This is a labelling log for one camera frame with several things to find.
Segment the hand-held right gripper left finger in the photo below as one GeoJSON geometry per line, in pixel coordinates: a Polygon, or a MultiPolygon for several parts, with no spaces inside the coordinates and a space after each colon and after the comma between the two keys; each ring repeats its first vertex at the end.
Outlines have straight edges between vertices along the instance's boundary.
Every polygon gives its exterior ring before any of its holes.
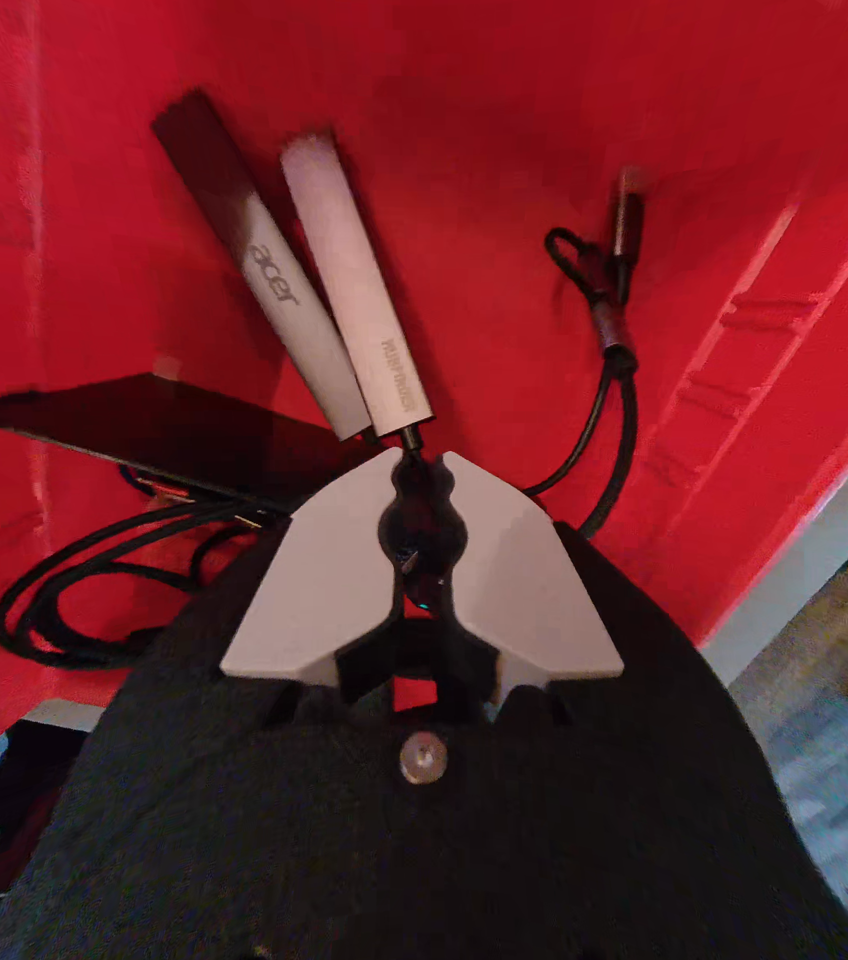
{"type": "Polygon", "coordinates": [[[229,677],[338,687],[336,654],[369,635],[395,604],[381,546],[402,451],[387,448],[323,487],[290,518],[219,668],[229,677]]]}

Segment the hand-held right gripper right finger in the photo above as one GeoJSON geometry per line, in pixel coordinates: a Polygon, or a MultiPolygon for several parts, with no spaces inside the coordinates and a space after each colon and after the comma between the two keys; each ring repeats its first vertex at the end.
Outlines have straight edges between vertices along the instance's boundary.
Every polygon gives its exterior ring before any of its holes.
{"type": "Polygon", "coordinates": [[[457,453],[442,466],[466,534],[453,613],[497,652],[489,702],[502,706],[518,687],[621,676],[622,657],[547,512],[457,453]]]}

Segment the red plastic bin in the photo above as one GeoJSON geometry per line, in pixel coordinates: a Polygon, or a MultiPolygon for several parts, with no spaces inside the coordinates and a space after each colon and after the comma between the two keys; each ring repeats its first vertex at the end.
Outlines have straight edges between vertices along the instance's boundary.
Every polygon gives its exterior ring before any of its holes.
{"type": "Polygon", "coordinates": [[[295,244],[279,152],[334,132],[430,449],[515,485],[599,365],[542,238],[636,169],[641,437],[597,546],[738,674],[848,482],[848,2],[0,2],[0,395],[156,373],[321,422],[150,129],[194,88],[295,244]]]}

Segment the black bin divider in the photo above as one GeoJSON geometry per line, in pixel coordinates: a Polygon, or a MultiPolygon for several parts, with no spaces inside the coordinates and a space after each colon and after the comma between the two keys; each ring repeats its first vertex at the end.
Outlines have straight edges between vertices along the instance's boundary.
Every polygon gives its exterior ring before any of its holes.
{"type": "Polygon", "coordinates": [[[285,512],[383,450],[151,373],[1,395],[0,429],[285,512]]]}

